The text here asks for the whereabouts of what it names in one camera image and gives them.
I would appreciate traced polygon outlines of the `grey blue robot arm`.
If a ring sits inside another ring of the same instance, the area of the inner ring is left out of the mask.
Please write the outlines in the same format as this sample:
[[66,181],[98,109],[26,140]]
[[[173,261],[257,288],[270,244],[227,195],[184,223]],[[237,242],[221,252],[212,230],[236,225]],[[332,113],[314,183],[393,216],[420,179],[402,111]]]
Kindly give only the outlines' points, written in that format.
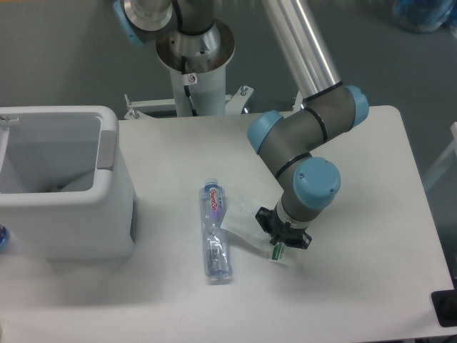
[[[153,42],[169,70],[178,116],[229,113],[226,66],[234,56],[232,30],[217,19],[212,1],[113,1],[127,40]],[[335,199],[337,168],[312,151],[346,133],[368,116],[365,94],[342,82],[306,1],[262,1],[273,37],[296,84],[283,111],[270,110],[246,135],[282,189],[273,209],[260,208],[256,221],[271,244],[306,249],[309,224]]]

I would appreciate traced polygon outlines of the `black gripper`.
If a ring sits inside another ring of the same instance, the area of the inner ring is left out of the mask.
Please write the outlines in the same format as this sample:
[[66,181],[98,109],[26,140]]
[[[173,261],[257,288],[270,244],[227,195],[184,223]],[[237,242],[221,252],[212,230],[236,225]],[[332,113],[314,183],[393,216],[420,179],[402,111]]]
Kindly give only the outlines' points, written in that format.
[[276,208],[270,210],[266,207],[261,207],[257,211],[255,218],[263,231],[270,236],[269,243],[272,245],[284,242],[287,247],[308,249],[312,242],[312,237],[305,230],[293,229],[290,223],[282,222]]

